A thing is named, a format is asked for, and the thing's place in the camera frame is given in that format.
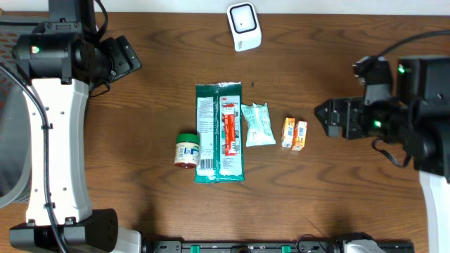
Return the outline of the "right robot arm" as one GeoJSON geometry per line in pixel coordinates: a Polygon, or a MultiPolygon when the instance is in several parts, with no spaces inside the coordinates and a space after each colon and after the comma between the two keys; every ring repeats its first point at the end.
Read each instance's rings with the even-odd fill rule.
{"type": "Polygon", "coordinates": [[[359,97],[331,98],[314,114],[329,137],[373,138],[400,143],[406,157],[396,167],[413,163],[423,190],[431,252],[449,251],[449,57],[401,57],[397,77],[382,56],[366,56],[353,65],[364,86],[359,97]]]}

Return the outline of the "green 3M adhesive package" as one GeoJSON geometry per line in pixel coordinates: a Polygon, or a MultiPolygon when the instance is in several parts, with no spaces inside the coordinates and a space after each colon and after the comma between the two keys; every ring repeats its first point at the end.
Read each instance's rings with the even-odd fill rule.
{"type": "Polygon", "coordinates": [[[196,129],[200,163],[196,183],[242,182],[243,168],[240,82],[198,84],[196,129]]]}

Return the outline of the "grey plastic mesh basket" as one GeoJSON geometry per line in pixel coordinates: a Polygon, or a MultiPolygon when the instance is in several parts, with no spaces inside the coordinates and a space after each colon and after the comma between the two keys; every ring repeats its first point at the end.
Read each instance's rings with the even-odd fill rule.
{"type": "MultiPolygon", "coordinates": [[[[22,34],[30,34],[44,17],[1,16],[1,64],[19,75],[12,57],[22,34]]],[[[1,72],[1,207],[28,202],[31,191],[30,121],[22,89],[1,72]]]]}

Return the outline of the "orange tissue pack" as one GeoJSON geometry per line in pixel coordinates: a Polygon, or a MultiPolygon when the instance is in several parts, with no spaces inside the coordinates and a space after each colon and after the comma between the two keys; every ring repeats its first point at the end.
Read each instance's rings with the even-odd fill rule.
{"type": "Polygon", "coordinates": [[[293,131],[295,128],[295,119],[286,117],[281,136],[281,145],[283,148],[291,148],[293,144],[293,131]]]}
{"type": "Polygon", "coordinates": [[[292,150],[301,151],[305,147],[306,133],[307,122],[299,121],[296,123],[292,140],[292,150]]]}

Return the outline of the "white barcode scanner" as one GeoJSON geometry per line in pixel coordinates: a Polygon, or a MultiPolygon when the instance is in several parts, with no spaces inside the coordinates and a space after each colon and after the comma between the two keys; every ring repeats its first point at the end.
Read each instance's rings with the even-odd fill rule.
{"type": "Polygon", "coordinates": [[[262,31],[253,4],[250,2],[234,4],[228,7],[226,14],[236,52],[260,46],[262,31]]]}

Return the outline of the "green-lidded small jar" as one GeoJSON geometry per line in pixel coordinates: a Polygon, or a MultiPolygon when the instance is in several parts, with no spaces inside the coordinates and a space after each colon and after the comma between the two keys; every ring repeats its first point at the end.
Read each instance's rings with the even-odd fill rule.
{"type": "Polygon", "coordinates": [[[179,134],[176,138],[175,166],[195,169],[199,162],[200,137],[196,134],[179,134]]]}

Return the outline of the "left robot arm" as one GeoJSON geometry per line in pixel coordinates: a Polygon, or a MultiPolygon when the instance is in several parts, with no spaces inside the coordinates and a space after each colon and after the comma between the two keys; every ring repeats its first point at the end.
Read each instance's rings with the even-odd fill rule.
{"type": "Polygon", "coordinates": [[[10,229],[26,252],[148,251],[143,235],[94,209],[85,176],[86,104],[100,86],[140,69],[123,36],[105,38],[94,0],[49,2],[49,19],[18,38],[11,78],[22,89],[31,130],[31,195],[25,222],[10,229]]]}

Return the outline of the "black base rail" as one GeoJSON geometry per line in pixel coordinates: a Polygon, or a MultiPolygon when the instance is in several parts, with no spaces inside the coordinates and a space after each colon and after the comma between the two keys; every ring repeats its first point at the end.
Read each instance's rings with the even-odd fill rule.
{"type": "Polygon", "coordinates": [[[145,253],[414,253],[409,241],[376,241],[366,233],[347,233],[333,238],[301,235],[293,241],[179,241],[144,242],[145,253]]]}

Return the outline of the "mint green wipes pack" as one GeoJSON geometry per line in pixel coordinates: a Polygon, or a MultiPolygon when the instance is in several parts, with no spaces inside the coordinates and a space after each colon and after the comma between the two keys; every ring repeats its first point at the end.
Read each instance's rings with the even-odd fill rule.
{"type": "Polygon", "coordinates": [[[247,122],[246,146],[275,145],[276,140],[271,128],[271,119],[267,103],[260,105],[241,105],[242,114],[247,122]]]}

